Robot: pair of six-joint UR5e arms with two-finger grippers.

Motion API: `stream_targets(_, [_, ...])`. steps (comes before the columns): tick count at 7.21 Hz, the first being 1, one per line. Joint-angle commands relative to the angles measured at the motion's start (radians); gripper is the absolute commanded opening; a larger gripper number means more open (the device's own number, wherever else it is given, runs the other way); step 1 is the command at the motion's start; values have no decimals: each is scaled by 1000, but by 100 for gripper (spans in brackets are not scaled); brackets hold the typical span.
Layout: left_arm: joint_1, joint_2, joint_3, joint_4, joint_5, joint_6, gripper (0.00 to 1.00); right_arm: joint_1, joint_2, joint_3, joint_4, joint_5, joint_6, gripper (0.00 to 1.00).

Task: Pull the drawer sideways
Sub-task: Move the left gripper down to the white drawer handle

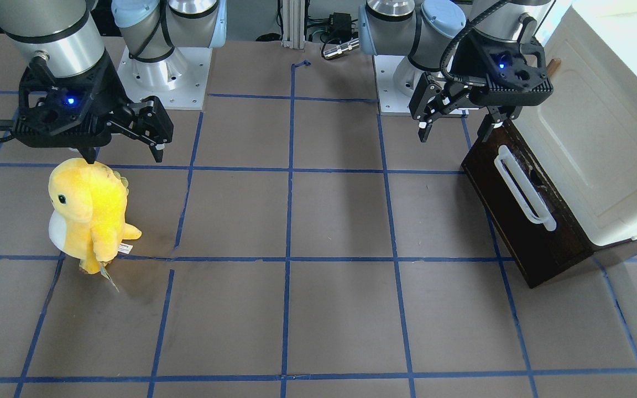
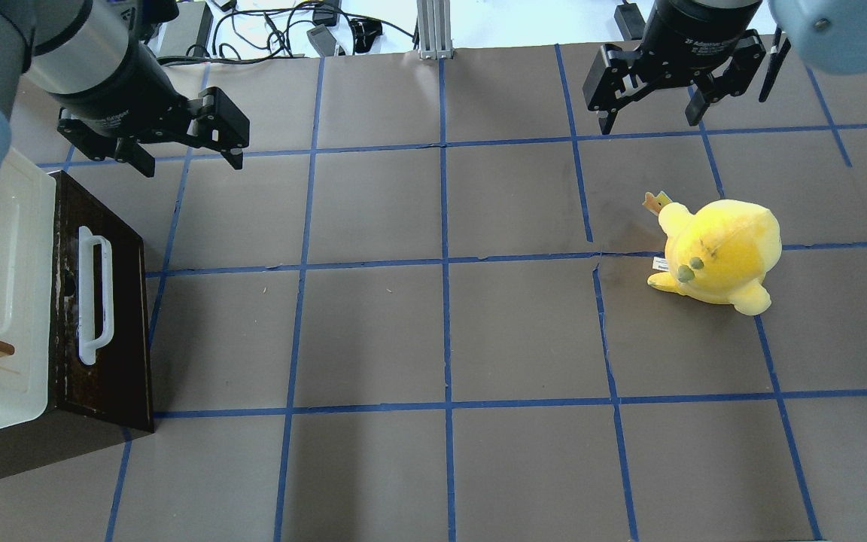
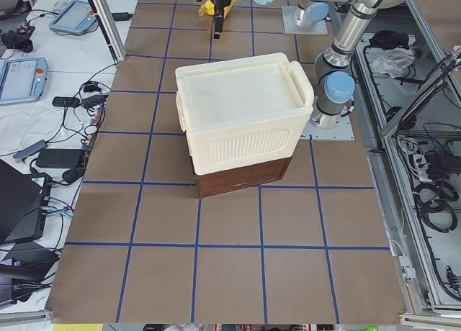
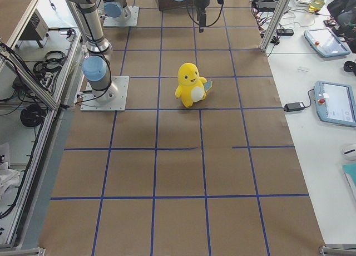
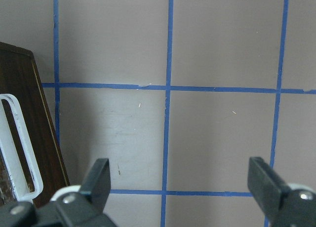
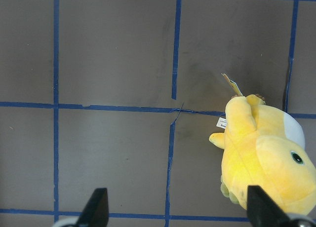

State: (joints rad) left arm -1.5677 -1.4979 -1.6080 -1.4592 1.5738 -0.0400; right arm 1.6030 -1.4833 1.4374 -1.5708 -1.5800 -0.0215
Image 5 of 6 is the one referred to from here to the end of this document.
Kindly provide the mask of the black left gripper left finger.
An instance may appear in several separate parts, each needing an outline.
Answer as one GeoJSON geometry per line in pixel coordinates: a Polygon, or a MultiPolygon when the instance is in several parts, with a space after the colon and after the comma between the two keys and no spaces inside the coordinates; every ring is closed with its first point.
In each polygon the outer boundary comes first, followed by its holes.
{"type": "Polygon", "coordinates": [[[115,227],[103,213],[111,190],[107,158],[95,161],[81,185],[59,189],[50,202],[37,209],[34,227],[115,227]]]}

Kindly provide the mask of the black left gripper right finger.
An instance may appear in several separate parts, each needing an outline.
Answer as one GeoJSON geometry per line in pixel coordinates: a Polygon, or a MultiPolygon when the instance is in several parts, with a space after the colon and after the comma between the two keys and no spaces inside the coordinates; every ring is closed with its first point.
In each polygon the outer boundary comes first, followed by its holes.
{"type": "Polygon", "coordinates": [[[250,157],[247,186],[272,227],[314,227],[316,192],[285,182],[261,157],[250,157]]]}

